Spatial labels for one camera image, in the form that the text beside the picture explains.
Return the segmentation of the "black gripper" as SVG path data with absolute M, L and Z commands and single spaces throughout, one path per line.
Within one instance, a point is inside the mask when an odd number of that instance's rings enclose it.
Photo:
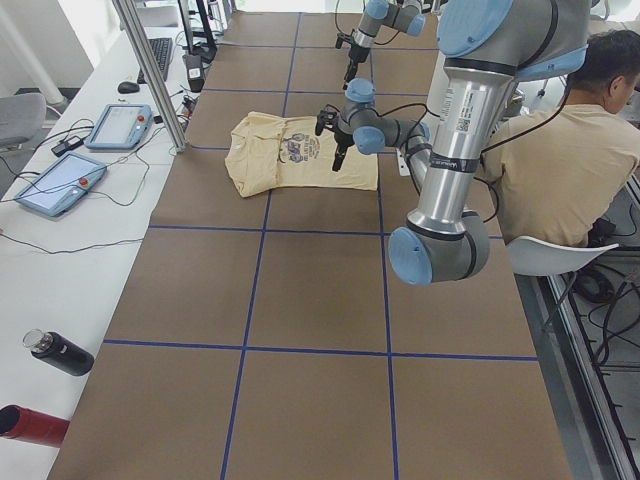
M 332 164 L 332 170 L 334 172 L 339 172 L 342 168 L 347 150 L 353 145 L 353 137 L 351 134 L 342 131 L 340 128 L 336 127 L 334 129 L 334 140 L 337 144 L 334 161 Z
M 362 47 L 357 43 L 353 43 L 351 45 L 349 51 L 349 64 L 344 75 L 343 86 L 342 89 L 346 90 L 348 88 L 349 83 L 356 77 L 358 72 L 358 63 L 364 63 L 369 55 L 369 48 Z

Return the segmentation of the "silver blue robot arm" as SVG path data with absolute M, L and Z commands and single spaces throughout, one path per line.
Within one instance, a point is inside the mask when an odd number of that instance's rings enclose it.
M 423 4 L 366 5 L 348 37 L 345 104 L 320 112 L 316 128 L 334 135 L 335 169 L 350 147 L 363 154 L 396 148 L 415 169 L 418 205 L 389 239 L 389 259 L 402 281 L 457 281 L 484 267 L 488 233 L 466 205 L 482 151 L 519 82 L 566 75 L 582 65 L 590 9 L 587 1 L 447 2 L 437 29 L 447 85 L 438 125 L 429 129 L 378 113 L 373 84 L 356 75 L 381 27 L 412 36 L 422 32 Z
M 411 36 L 419 36 L 426 24 L 422 1 L 402 1 L 400 5 L 385 0 L 371 0 L 365 5 L 358 26 L 350 33 L 339 33 L 336 48 L 350 45 L 349 64 L 344 76 L 343 89 L 356 77 L 358 67 L 364 63 L 382 26 Z

